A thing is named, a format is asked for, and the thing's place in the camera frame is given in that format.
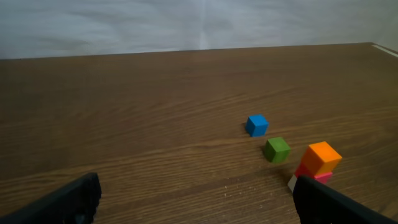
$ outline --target stacked block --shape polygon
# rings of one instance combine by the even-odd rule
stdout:
[[[301,159],[301,163],[287,184],[293,192],[297,178],[307,175],[323,184],[333,175],[332,171],[342,159],[327,142],[309,145]]]
[[[268,128],[268,121],[261,115],[249,116],[246,123],[246,131],[251,137],[263,136],[266,134]]]
[[[283,162],[289,155],[290,147],[282,137],[268,139],[262,153],[269,162]]]

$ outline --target top face of blue cube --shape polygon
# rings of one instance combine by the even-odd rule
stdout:
[[[249,119],[255,126],[268,125],[268,121],[261,114],[249,116]]]

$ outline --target wooden surface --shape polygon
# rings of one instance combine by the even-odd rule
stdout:
[[[0,215],[94,171],[98,224],[298,223],[287,181],[327,141],[328,185],[398,220],[397,84],[371,44],[1,61]]]

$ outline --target white backdrop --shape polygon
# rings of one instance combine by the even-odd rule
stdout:
[[[398,0],[0,0],[0,58],[352,42],[398,49],[395,15]]]

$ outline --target wood grain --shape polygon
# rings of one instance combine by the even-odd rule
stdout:
[[[397,84],[371,44],[3,60],[0,215],[94,171],[95,223],[299,223],[287,181],[327,141],[328,185],[398,220]],[[276,136],[279,165],[260,150]]]

